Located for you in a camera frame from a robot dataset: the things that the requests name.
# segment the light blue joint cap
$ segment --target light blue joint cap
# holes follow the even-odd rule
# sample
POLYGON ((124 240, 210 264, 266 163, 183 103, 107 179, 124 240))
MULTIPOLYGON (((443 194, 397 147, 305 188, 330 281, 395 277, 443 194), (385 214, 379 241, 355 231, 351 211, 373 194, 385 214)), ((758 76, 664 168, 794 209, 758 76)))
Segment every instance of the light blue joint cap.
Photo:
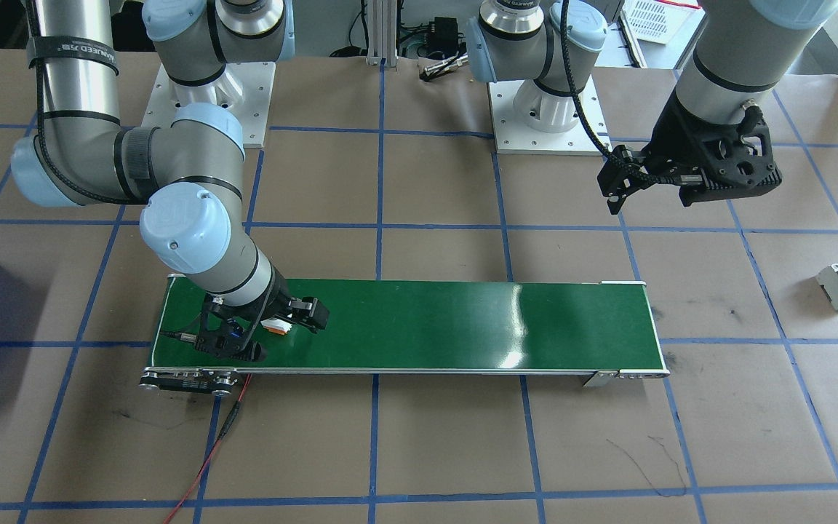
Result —
POLYGON ((293 55, 296 54, 296 29, 293 26, 292 0, 283 2, 283 10, 283 47, 280 50, 280 56, 276 57, 277 62, 292 59, 293 55))
POLYGON ((838 9, 838 0, 749 0, 749 3, 771 23, 795 31, 819 27, 838 9))
POLYGON ((140 212, 140 235, 173 271, 196 274, 222 260, 232 226, 222 200, 198 183, 164 186, 140 212))
POLYGON ((483 37, 483 30, 480 29, 476 17, 468 20, 468 61, 471 73, 474 74, 476 80, 479 82, 496 81, 496 72, 493 70, 487 41, 483 37))
POLYGON ((562 31, 561 2, 552 4, 551 9, 548 10, 548 17, 555 31, 567 33, 568 41, 575 46, 593 53, 603 50, 603 42, 606 41, 606 33, 609 29, 603 14, 593 6, 579 0, 571 0, 568 6, 568 23, 564 24, 567 31, 562 31))
POLYGON ((200 122, 212 127, 212 129, 219 130, 223 135, 230 138, 235 146, 239 147, 242 152, 242 160, 245 159, 242 123, 227 109, 208 102, 190 103, 188 106, 180 107, 176 115, 173 116, 173 123, 180 120, 193 120, 193 122, 200 122))
POLYGON ((42 207, 77 207, 47 176, 34 150, 34 139, 26 136, 15 143, 11 159, 12 178, 24 198, 42 207))
POLYGON ((145 0, 140 17, 148 38, 163 42, 189 29, 205 9, 205 0, 145 0))

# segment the table surface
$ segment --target table surface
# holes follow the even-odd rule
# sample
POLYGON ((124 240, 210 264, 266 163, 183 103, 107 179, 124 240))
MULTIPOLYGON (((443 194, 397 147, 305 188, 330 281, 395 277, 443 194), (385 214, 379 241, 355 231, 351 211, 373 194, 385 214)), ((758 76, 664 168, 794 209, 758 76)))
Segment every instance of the table surface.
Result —
MULTIPOLYGON (((838 522, 838 313, 814 281, 838 263, 838 78, 762 104, 777 190, 685 209, 652 188, 611 216, 598 159, 495 155, 485 86, 423 64, 277 66, 245 164, 260 249, 293 279, 641 279, 671 377, 255 377, 176 522, 838 522)), ((119 67, 137 126, 159 60, 119 67)), ((594 78, 640 146, 675 74, 594 78)), ((20 196, 33 99, 0 50, 0 522, 159 522, 232 401, 137 388, 169 269, 137 207, 20 196)))

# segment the red wire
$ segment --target red wire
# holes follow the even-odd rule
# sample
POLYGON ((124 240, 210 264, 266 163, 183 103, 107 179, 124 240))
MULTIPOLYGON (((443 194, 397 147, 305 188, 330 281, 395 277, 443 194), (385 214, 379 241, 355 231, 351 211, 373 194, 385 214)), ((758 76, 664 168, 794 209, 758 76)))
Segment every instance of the red wire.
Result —
MULTIPOLYGON (((250 377, 251 375, 247 375, 245 377, 245 384, 242 386, 242 392, 239 394, 239 398, 235 403, 241 402, 244 398, 244 394, 247 391, 247 385, 250 384, 250 377)), ((219 451, 219 445, 222 445, 222 438, 215 439, 215 444, 212 445, 212 450, 209 450, 209 455, 206 455, 206 460, 202 462, 202 467, 199 468, 199 473, 196 474, 196 478, 193 479, 193 484, 190 485, 189 490, 183 494, 183 497, 180 499, 179 503, 170 510, 170 513, 167 514, 167 518, 164 520, 164 524, 170 524, 170 521, 173 520, 173 517, 180 511, 180 508, 186 503, 186 499, 193 493, 193 490, 196 490, 196 486, 199 485, 199 480, 202 478, 202 474, 205 473, 206 468, 209 467, 209 463, 212 461, 212 457, 215 456, 215 452, 219 451)))
POLYGON ((668 4, 669 6, 687 7, 688 9, 700 9, 701 8, 701 6, 695 6, 694 4, 682 4, 681 2, 674 2, 672 0, 655 0, 655 2, 660 2, 662 4, 668 4))

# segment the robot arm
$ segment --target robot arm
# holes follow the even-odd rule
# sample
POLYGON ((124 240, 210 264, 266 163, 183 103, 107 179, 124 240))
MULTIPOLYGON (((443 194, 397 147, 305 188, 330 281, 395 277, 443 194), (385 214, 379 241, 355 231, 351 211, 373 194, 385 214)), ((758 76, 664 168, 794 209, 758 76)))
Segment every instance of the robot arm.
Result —
POLYGON ((567 132, 578 125, 573 97, 588 83, 608 31, 603 15, 580 0, 562 11, 561 1, 546 16, 538 0, 484 0, 479 16, 468 22, 471 72, 482 82, 525 80, 513 109, 539 132, 567 132), (570 53, 571 82, 562 44, 570 53))
POLYGON ((655 183, 684 206, 764 195, 781 184, 759 101, 838 7, 838 0, 701 0, 709 24, 652 140, 618 146, 596 177, 610 213, 655 183))
POLYGON ((27 9, 37 136, 17 143, 11 163, 26 198, 51 207, 147 203, 144 241, 207 291, 199 351, 259 360, 252 333, 271 317, 324 329, 328 309, 293 298, 242 228, 244 150, 235 116, 192 103, 169 129, 121 129, 107 3, 29 0, 27 9))
POLYGON ((245 93, 229 64, 295 51, 290 0, 146 0, 142 17, 181 106, 236 106, 245 93))

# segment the metal bracket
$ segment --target metal bracket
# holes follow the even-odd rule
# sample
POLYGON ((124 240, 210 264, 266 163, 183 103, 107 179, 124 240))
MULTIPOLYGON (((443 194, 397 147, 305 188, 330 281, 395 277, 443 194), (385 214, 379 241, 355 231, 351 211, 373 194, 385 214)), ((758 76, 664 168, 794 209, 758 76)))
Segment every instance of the metal bracket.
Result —
POLYGON ((368 0, 367 63, 370 66, 396 67, 396 37, 399 35, 398 2, 368 0))
POLYGON ((618 374, 618 371, 597 371, 581 385, 585 388, 599 388, 605 386, 616 374, 618 374))
MULTIPOLYGON (((274 90, 276 64, 272 62, 230 63, 228 67, 242 84, 244 99, 227 109, 242 123, 244 146, 263 147, 270 112, 270 94, 274 90)), ((176 94, 164 66, 157 71, 151 98, 144 110, 142 126, 169 128, 177 112, 176 94)))
MULTIPOLYGON (((490 109, 496 152, 522 155, 582 155, 599 156, 580 123, 569 132, 539 132, 521 122, 513 111, 513 97, 523 80, 508 80, 490 84, 490 109)), ((610 147, 606 121, 599 107, 596 87, 589 79, 581 93, 581 100, 588 123, 601 142, 610 147)))

